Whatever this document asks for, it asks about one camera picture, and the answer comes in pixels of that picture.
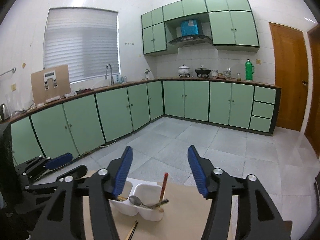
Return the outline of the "silver metal spoon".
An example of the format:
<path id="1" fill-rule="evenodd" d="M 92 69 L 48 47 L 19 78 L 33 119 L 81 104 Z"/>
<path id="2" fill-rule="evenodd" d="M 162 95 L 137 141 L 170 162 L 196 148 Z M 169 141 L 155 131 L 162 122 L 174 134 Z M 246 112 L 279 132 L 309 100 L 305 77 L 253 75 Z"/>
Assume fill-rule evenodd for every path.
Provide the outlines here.
<path id="1" fill-rule="evenodd" d="M 135 206 L 143 206 L 143 207 L 149 208 L 149 206 L 143 204 L 143 202 L 137 196 L 134 196 L 134 195 L 129 196 L 129 201 L 131 204 Z"/>

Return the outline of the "white twin-compartment utensil holder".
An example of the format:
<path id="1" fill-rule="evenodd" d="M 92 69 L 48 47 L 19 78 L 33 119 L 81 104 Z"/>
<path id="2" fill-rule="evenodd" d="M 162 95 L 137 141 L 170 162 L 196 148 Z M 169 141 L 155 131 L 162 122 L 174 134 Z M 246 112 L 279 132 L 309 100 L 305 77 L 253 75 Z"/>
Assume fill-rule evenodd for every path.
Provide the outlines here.
<path id="1" fill-rule="evenodd" d="M 144 220 L 158 222 L 164 212 L 160 207 L 151 207 L 160 200 L 162 187 L 156 182 L 127 178 L 122 193 L 110 203 L 122 214 L 139 214 Z"/>

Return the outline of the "red-handled bamboo chopstick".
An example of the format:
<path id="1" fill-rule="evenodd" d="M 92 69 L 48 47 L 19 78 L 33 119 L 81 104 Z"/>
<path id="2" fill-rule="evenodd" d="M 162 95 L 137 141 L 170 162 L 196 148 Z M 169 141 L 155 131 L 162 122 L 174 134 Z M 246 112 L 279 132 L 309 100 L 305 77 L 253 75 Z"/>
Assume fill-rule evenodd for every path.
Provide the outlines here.
<path id="1" fill-rule="evenodd" d="M 165 172 L 164 178 L 163 178 L 163 183 L 162 183 L 161 194 L 160 194 L 160 198 L 159 198 L 160 202 L 164 199 L 164 193 L 165 193 L 165 189 L 167 186 L 168 176 L 169 176 L 168 172 Z"/>

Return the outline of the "chrome kitchen faucet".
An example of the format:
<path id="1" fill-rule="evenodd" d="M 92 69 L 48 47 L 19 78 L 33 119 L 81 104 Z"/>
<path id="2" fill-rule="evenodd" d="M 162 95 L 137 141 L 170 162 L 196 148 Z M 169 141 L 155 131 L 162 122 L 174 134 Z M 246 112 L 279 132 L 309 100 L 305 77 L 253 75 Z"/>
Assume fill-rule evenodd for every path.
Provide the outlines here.
<path id="1" fill-rule="evenodd" d="M 110 63 L 106 65 L 106 73 L 104 79 L 107 80 L 108 77 L 110 77 L 110 85 L 114 85 L 113 70 Z"/>

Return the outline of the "electric kettle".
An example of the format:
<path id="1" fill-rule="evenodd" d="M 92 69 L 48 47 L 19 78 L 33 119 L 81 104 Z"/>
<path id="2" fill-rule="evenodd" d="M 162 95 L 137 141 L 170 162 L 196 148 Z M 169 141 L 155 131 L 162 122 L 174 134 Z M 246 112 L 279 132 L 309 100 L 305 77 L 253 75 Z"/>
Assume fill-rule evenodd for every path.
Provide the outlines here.
<path id="1" fill-rule="evenodd" d="M 6 104 L 4 103 L 0 105 L 0 116 L 1 116 L 1 121 L 6 121 L 10 118 L 9 110 Z"/>

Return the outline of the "black appliance at right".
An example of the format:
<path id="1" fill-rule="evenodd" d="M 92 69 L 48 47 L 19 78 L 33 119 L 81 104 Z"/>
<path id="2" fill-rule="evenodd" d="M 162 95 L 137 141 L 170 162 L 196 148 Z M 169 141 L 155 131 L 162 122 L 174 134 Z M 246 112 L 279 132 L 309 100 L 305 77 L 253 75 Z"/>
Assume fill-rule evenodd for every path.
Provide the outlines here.
<path id="1" fill-rule="evenodd" d="M 319 208 L 319 202 L 320 202 L 320 173 L 317 174 L 315 177 L 314 182 L 314 188 L 315 188 L 315 194 L 316 194 L 316 201 L 317 201 L 317 207 Z"/>

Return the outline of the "brown board with device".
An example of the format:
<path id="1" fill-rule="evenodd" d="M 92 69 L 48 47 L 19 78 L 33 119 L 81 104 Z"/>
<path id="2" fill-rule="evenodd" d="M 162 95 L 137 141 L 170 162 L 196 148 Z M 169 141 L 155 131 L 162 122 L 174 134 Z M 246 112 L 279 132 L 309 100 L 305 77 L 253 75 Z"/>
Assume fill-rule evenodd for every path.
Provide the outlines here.
<path id="1" fill-rule="evenodd" d="M 35 106 L 59 100 L 71 92 L 68 65 L 46 68 L 31 74 Z"/>

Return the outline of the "wooden door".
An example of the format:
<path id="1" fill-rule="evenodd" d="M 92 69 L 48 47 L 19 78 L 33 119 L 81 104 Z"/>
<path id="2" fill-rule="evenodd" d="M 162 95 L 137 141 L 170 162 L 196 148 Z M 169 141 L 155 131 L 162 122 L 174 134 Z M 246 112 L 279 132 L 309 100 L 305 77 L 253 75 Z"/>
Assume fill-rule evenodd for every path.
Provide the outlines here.
<path id="1" fill-rule="evenodd" d="M 281 88 L 278 127 L 300 131 L 308 97 L 308 57 L 301 31 L 270 23 L 275 85 Z"/>
<path id="2" fill-rule="evenodd" d="M 312 97 L 305 136 L 319 158 L 319 24 L 308 31 L 312 57 Z"/>

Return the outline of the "white window blind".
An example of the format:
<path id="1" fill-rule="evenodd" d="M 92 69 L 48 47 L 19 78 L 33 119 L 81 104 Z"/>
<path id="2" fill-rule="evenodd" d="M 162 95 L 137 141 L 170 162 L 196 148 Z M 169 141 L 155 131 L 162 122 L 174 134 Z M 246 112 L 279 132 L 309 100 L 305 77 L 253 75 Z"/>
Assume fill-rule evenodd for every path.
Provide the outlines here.
<path id="1" fill-rule="evenodd" d="M 93 8 L 53 8 L 43 42 L 44 68 L 67 64 L 71 83 L 105 77 L 106 65 L 119 75 L 118 13 Z"/>

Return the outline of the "white cooking pot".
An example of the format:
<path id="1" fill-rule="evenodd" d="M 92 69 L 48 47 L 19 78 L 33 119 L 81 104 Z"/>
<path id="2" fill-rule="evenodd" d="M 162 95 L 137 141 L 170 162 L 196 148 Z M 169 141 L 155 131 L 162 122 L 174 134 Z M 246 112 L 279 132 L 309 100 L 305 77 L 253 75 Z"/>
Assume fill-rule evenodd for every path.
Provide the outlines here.
<path id="1" fill-rule="evenodd" d="M 178 68 L 179 77 L 190 77 L 190 68 L 184 64 Z"/>

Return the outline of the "green thermos flask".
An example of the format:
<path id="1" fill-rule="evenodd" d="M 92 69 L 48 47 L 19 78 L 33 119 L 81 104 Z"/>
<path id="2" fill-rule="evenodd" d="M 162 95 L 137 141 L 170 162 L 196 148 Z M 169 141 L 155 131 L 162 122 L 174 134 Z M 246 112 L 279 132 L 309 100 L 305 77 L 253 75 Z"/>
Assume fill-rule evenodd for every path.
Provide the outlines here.
<path id="1" fill-rule="evenodd" d="M 250 59 L 247 59 L 247 61 L 245 63 L 245 79 L 252 81 L 253 74 L 254 74 L 254 65 L 252 64 Z"/>

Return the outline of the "black range hood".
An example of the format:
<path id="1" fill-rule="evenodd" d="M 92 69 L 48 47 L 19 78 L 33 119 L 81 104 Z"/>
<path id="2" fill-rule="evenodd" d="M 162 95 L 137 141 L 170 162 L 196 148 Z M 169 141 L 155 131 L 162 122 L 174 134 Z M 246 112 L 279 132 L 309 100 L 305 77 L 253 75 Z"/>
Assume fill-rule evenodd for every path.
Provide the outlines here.
<path id="1" fill-rule="evenodd" d="M 203 43 L 213 44 L 213 41 L 206 35 L 187 35 L 175 38 L 169 42 L 169 44 L 178 47 L 195 46 Z"/>

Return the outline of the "blue box above hood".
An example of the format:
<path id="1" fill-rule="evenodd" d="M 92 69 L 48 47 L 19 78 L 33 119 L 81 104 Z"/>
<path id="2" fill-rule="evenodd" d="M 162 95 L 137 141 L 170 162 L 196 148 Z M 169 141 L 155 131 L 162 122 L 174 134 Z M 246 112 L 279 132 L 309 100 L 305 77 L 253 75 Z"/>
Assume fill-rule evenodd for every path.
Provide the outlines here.
<path id="1" fill-rule="evenodd" d="M 201 35 L 202 27 L 198 20 L 187 20 L 181 22 L 181 35 Z"/>

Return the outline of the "small wall tap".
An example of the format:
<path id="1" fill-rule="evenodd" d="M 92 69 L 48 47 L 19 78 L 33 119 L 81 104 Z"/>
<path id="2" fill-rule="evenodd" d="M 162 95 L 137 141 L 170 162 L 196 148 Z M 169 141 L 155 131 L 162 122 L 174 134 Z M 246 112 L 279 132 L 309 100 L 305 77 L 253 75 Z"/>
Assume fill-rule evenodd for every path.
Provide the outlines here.
<path id="1" fill-rule="evenodd" d="M 144 72 L 144 75 L 145 75 L 145 79 L 149 79 L 150 78 L 150 73 L 151 73 L 151 70 L 150 69 L 146 69 L 145 72 Z"/>

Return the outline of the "green upper wall cabinets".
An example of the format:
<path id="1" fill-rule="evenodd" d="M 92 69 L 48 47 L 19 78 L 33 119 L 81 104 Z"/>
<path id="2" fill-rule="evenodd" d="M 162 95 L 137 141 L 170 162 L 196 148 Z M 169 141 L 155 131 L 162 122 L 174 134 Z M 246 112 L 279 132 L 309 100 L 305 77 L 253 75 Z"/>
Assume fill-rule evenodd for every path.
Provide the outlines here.
<path id="1" fill-rule="evenodd" d="M 181 37 L 181 22 L 198 20 L 202 34 L 218 50 L 256 52 L 257 26 L 248 0 L 180 0 L 141 16 L 144 55 L 175 54 L 182 47 L 169 42 Z"/>

